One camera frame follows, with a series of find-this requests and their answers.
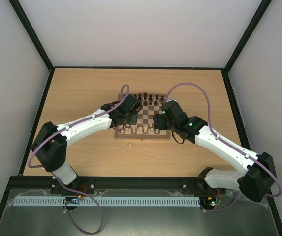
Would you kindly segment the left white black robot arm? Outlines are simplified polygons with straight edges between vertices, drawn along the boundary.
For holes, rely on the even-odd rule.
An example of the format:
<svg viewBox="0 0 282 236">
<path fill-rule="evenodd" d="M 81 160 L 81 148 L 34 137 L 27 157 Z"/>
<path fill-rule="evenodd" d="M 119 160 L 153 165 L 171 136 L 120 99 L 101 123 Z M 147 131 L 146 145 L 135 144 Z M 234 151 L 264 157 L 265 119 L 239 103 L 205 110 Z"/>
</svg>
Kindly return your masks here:
<svg viewBox="0 0 282 236">
<path fill-rule="evenodd" d="M 67 149 L 93 133 L 129 123 L 141 107 L 142 102 L 130 94 L 78 120 L 59 125 L 47 122 L 32 144 L 32 154 L 41 163 L 40 168 L 52 173 L 64 185 L 70 185 L 78 175 L 66 161 Z"/>
</svg>

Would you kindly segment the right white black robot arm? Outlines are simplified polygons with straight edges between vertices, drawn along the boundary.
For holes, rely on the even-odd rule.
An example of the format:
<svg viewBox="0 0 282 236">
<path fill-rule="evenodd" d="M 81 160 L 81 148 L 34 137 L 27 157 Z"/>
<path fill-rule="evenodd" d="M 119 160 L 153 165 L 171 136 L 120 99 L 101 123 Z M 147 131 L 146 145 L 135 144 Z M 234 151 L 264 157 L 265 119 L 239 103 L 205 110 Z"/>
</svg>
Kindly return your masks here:
<svg viewBox="0 0 282 236">
<path fill-rule="evenodd" d="M 174 100 L 163 104 L 161 110 L 162 114 L 153 118 L 155 129 L 170 130 L 183 141 L 188 140 L 210 150 L 235 169 L 209 170 L 198 180 L 198 188 L 202 192 L 210 192 L 213 188 L 239 190 L 248 199 L 260 202 L 276 183 L 274 161 L 268 153 L 257 154 L 241 147 L 214 131 L 205 120 L 197 116 L 188 117 Z"/>
</svg>

